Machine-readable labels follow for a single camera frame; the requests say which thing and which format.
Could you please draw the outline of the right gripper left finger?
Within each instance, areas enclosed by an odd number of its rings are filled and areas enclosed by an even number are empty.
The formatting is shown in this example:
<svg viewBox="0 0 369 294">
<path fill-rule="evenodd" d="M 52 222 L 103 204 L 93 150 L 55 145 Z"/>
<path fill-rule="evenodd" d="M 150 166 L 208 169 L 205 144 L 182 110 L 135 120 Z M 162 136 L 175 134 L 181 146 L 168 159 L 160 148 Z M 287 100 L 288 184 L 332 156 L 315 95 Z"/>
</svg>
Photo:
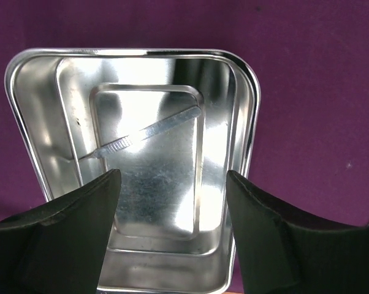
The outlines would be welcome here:
<svg viewBox="0 0 369 294">
<path fill-rule="evenodd" d="M 96 293 L 120 191 L 112 169 L 0 221 L 0 293 Z"/>
</svg>

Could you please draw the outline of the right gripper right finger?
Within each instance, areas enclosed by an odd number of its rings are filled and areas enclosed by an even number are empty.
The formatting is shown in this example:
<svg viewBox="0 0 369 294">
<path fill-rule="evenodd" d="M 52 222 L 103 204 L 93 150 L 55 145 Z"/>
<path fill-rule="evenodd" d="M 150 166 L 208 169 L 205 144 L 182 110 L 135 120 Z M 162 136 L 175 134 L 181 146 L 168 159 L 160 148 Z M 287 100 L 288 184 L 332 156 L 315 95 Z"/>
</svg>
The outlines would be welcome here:
<svg viewBox="0 0 369 294">
<path fill-rule="evenodd" d="M 233 170 L 226 198 L 245 293 L 369 293 L 369 225 L 308 213 Z"/>
</svg>

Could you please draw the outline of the purple surgical wrap cloth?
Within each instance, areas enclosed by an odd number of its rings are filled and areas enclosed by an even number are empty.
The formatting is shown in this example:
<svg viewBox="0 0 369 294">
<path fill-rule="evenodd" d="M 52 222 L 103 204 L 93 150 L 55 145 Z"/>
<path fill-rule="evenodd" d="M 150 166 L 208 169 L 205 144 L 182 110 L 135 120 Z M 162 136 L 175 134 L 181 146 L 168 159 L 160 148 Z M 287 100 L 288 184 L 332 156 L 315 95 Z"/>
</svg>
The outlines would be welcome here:
<svg viewBox="0 0 369 294">
<path fill-rule="evenodd" d="M 44 200 L 4 92 L 32 47 L 218 48 L 261 84 L 250 166 L 311 213 L 369 220 L 369 1 L 0 1 L 0 220 Z"/>
</svg>

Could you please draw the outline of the steel scalpel handle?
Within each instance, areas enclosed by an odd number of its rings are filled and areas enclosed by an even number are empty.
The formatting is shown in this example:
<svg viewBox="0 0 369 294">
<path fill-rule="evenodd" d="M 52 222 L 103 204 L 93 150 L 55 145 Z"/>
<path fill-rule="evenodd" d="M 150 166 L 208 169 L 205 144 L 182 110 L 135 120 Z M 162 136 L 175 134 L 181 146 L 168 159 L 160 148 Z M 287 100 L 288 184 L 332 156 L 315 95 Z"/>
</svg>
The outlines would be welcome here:
<svg viewBox="0 0 369 294">
<path fill-rule="evenodd" d="M 118 138 L 110 143 L 107 143 L 101 147 L 98 147 L 93 152 L 79 158 L 79 160 L 85 159 L 101 159 L 107 157 L 115 152 L 121 151 L 132 145 L 149 139 L 155 135 L 163 134 L 168 130 L 179 126 L 187 121 L 196 119 L 201 115 L 202 111 L 198 106 L 191 106 L 181 112 L 175 113 L 172 116 L 166 117 L 160 121 L 157 121 L 150 126 L 147 126 L 141 130 L 133 132 L 124 137 Z"/>
</svg>

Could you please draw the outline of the steel instrument tray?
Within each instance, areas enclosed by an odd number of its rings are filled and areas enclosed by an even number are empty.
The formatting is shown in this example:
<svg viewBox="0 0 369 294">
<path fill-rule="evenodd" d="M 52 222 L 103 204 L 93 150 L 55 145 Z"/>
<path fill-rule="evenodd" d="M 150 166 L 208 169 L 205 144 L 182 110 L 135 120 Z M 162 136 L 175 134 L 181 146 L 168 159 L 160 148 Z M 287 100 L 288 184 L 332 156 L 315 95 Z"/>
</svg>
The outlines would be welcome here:
<svg viewBox="0 0 369 294">
<path fill-rule="evenodd" d="M 261 100 L 242 58 L 34 48 L 11 59 L 4 88 L 46 200 L 121 171 L 99 293 L 227 290 L 226 173 L 248 174 Z"/>
</svg>

